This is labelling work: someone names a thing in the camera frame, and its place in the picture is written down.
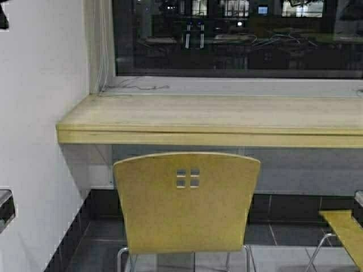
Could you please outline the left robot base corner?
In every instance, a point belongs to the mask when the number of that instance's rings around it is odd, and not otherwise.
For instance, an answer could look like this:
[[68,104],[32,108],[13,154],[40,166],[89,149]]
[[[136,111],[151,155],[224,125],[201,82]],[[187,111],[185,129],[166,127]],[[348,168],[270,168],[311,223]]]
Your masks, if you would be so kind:
[[16,217],[14,198],[11,190],[1,189],[1,232]]

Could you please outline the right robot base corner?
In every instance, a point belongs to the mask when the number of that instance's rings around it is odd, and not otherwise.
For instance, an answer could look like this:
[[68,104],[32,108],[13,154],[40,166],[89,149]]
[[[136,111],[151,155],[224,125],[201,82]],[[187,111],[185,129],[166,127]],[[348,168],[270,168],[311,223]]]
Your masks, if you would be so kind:
[[354,197],[353,217],[362,226],[363,223],[362,190],[357,191]]

